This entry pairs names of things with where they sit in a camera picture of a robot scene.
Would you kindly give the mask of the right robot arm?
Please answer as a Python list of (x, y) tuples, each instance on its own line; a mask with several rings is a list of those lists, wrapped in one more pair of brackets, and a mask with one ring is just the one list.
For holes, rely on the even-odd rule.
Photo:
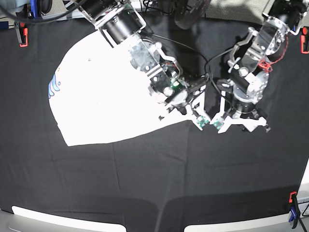
[(143, 36), (147, 26), (128, 0), (82, 3), (95, 32), (64, 56), (57, 73), (78, 122), (86, 129), (152, 131), (185, 120), (198, 129), (204, 110), (205, 77), (191, 78), (161, 42)]

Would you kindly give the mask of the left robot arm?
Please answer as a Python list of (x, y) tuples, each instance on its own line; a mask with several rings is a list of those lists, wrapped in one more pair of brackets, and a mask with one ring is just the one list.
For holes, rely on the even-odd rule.
[(219, 112), (210, 124), (218, 133), (232, 125), (249, 132), (259, 126), (270, 129), (256, 105), (263, 97), (272, 65), (284, 57), (289, 34), (299, 33), (308, 10), (307, 0), (275, 0), (269, 11), (263, 12), (261, 28), (249, 27), (247, 37), (229, 51), (228, 77), (213, 82), (221, 98)]

